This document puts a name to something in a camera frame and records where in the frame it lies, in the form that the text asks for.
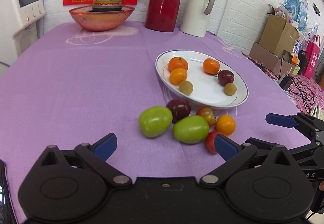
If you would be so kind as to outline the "red yellow small fruit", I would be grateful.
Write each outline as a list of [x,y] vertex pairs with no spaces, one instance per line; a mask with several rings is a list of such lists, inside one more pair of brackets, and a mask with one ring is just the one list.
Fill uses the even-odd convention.
[[203,107],[196,112],[197,115],[202,116],[208,123],[209,127],[215,125],[215,116],[211,107]]

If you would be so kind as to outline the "orange glass bowl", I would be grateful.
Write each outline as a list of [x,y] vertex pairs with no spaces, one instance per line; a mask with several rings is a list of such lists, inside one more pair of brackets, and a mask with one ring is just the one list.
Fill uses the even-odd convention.
[[73,20],[84,30],[108,31],[119,27],[133,13],[134,7],[123,5],[120,10],[93,11],[92,5],[70,9]]

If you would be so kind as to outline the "small orange kumquat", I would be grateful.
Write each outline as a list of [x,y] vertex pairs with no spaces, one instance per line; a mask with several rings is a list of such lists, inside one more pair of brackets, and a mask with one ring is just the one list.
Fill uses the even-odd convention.
[[223,135],[229,136],[236,130],[236,122],[229,115],[220,115],[215,122],[215,129]]

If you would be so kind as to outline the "upper cardboard box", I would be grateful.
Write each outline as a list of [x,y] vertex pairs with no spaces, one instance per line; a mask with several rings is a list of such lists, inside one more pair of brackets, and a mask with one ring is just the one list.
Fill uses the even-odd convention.
[[270,14],[264,27],[259,45],[278,57],[283,52],[292,52],[299,32],[286,19]]

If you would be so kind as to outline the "lower cardboard box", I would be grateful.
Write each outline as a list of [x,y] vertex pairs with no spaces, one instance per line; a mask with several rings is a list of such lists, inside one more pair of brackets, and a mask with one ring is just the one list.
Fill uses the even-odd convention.
[[281,77],[284,74],[296,75],[300,69],[297,65],[284,61],[283,59],[269,52],[258,43],[253,43],[249,56],[260,63],[263,67],[272,71],[278,77]]

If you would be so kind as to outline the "small orange tangerine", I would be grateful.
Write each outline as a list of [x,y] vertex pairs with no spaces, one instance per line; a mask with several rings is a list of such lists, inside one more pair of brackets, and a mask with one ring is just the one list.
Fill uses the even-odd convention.
[[178,86],[181,82],[186,81],[187,80],[186,69],[175,68],[170,72],[169,80],[175,86]]

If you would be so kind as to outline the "white thermos jug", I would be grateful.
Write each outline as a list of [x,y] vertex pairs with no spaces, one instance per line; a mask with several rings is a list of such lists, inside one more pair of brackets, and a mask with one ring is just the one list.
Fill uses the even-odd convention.
[[205,37],[214,3],[215,0],[187,0],[180,31]]

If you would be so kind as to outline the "pink gift bag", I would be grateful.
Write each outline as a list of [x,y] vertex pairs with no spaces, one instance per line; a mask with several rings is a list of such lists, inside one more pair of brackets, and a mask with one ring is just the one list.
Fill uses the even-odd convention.
[[319,35],[315,35],[312,41],[309,41],[307,47],[306,47],[306,57],[308,59],[308,62],[306,64],[306,67],[303,71],[303,75],[307,78],[312,78],[317,62],[319,60],[320,56],[320,43],[321,43],[321,38]]

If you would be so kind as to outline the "white round plate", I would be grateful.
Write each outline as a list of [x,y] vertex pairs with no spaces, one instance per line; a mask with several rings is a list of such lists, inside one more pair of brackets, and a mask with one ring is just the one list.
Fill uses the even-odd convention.
[[[179,91],[178,87],[173,85],[169,79],[170,72],[167,65],[169,60],[174,57],[182,57],[188,62],[187,80],[193,85],[193,92],[188,96]],[[210,56],[186,50],[171,50],[160,54],[155,60],[155,69],[164,84],[165,94],[174,94],[189,100],[193,104],[210,106],[213,109],[228,109],[243,104],[249,96],[246,82],[235,70],[219,61],[221,70],[229,70],[234,74],[233,83],[237,88],[234,95],[226,95],[223,86],[218,82],[218,78],[203,71],[203,61],[207,58],[210,58]]]

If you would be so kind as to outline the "brown longan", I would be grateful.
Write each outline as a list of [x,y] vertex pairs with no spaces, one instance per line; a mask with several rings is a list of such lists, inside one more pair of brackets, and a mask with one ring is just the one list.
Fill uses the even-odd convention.
[[237,92],[237,87],[233,83],[227,83],[224,86],[224,93],[228,96],[232,96]]
[[179,83],[178,90],[183,94],[189,96],[193,92],[193,84],[187,80]]

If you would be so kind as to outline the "cardboard box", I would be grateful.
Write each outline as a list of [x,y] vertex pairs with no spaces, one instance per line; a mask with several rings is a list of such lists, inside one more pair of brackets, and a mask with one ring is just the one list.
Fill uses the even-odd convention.
[[253,43],[249,56],[260,63],[263,67],[272,71],[278,77],[281,77],[284,74],[296,75],[300,69],[297,65],[284,61],[283,59],[269,52],[258,43]]
[[286,19],[270,14],[264,27],[259,45],[278,57],[283,52],[292,52],[299,32]]

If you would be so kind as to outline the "large orange tangerine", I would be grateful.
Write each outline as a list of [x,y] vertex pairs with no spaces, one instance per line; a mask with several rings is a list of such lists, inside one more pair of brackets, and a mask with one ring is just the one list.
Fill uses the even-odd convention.
[[182,57],[173,57],[173,58],[171,58],[169,60],[169,63],[168,63],[169,72],[172,72],[174,69],[177,69],[177,68],[182,68],[185,71],[187,71],[188,70],[187,61]]

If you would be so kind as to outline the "dark red plum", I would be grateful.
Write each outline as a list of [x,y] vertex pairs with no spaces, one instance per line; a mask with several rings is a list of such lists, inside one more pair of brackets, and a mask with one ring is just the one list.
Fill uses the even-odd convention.
[[186,99],[173,99],[166,104],[166,107],[171,110],[173,115],[172,123],[177,123],[180,120],[188,117],[191,113],[189,101]]

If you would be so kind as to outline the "orange tangerine with leaf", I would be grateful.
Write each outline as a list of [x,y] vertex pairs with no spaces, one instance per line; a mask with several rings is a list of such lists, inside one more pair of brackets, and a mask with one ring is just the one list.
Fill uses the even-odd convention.
[[216,76],[220,71],[220,63],[211,58],[207,58],[203,62],[203,71],[207,74]]

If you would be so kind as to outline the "black power adapter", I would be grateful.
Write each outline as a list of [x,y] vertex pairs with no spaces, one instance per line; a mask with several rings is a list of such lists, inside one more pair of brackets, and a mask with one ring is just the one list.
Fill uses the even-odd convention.
[[279,87],[284,91],[287,91],[292,83],[293,78],[290,75],[282,75],[282,77],[279,79]]

